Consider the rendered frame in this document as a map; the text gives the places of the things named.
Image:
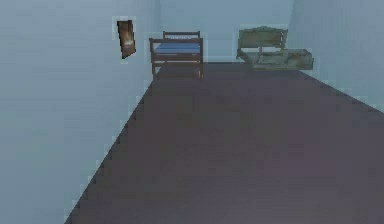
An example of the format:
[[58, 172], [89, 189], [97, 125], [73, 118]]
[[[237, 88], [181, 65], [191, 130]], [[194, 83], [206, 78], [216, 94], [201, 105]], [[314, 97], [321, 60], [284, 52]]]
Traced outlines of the brown framed wall picture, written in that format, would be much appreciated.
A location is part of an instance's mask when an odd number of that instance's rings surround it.
[[133, 22], [131, 20], [118, 21], [117, 27], [122, 58], [125, 59], [136, 52]]

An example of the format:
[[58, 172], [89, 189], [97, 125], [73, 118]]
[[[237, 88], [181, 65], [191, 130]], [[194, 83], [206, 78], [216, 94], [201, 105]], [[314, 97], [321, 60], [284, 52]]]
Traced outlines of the grey-green sofa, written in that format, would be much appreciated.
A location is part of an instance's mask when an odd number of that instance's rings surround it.
[[314, 57], [307, 49], [287, 49], [287, 29], [268, 26], [239, 31], [237, 59], [253, 70], [312, 70]]

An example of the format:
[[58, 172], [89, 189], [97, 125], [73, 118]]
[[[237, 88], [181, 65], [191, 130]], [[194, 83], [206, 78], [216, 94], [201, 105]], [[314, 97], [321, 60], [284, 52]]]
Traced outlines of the brown wooden bed blue mattress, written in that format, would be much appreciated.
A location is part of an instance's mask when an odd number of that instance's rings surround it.
[[200, 31], [167, 32], [161, 38], [150, 38], [152, 75], [162, 67], [197, 67], [203, 78], [203, 38]]

